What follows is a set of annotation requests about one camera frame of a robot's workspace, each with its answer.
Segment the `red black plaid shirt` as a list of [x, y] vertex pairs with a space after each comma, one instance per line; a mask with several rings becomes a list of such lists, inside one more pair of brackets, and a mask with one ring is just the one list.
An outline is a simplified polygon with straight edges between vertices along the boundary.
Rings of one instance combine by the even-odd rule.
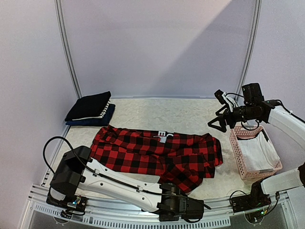
[[220, 141], [210, 134], [188, 135], [166, 131], [103, 127], [91, 145], [91, 157], [123, 173], [159, 177], [190, 193], [205, 178], [214, 178], [223, 163]]

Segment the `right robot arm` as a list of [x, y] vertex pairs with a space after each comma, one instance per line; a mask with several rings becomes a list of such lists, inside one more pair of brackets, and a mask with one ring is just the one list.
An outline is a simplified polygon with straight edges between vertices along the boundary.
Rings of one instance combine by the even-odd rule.
[[221, 132], [233, 129], [238, 122], [256, 121], [273, 128], [273, 137], [279, 155], [284, 158], [284, 171], [258, 183], [258, 189], [246, 198], [250, 208], [264, 202], [265, 195], [286, 191], [305, 185], [305, 121], [288, 109], [280, 99], [265, 99], [260, 85], [250, 83], [242, 86], [243, 104], [238, 105], [230, 98], [231, 93], [217, 90], [214, 93], [222, 108], [208, 126]]

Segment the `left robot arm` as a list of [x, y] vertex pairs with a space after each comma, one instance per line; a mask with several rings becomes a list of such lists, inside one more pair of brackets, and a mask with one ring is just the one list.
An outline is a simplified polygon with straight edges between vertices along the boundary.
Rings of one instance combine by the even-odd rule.
[[127, 177], [100, 164], [90, 157], [91, 150], [80, 146], [63, 154], [50, 182], [46, 202], [63, 208], [61, 215], [83, 215], [88, 198], [77, 189], [123, 200], [159, 216], [160, 222], [195, 223], [202, 219], [204, 202], [189, 198], [175, 184], [150, 183]]

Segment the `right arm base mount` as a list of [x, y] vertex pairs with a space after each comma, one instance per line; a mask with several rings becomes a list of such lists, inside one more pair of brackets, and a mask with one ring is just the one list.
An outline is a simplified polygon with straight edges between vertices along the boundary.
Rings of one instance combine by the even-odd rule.
[[258, 197], [258, 199], [255, 199], [251, 194], [246, 194], [241, 190], [236, 190], [229, 196], [229, 203], [233, 209], [233, 213], [262, 208], [263, 206], [268, 205], [267, 209], [263, 209], [260, 213], [261, 216], [266, 216], [277, 206], [280, 199], [279, 192], [275, 193], [275, 199], [276, 203], [271, 207], [271, 199], [269, 195], [263, 194]]

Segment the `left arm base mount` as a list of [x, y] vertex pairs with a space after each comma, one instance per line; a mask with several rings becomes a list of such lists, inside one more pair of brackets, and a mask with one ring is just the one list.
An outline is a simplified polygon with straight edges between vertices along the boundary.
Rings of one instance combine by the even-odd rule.
[[48, 192], [46, 203], [55, 207], [62, 208], [61, 217], [70, 219], [73, 215], [84, 216], [88, 202], [88, 198], [84, 196], [74, 195], [72, 197], [65, 196], [63, 200], [57, 200]]

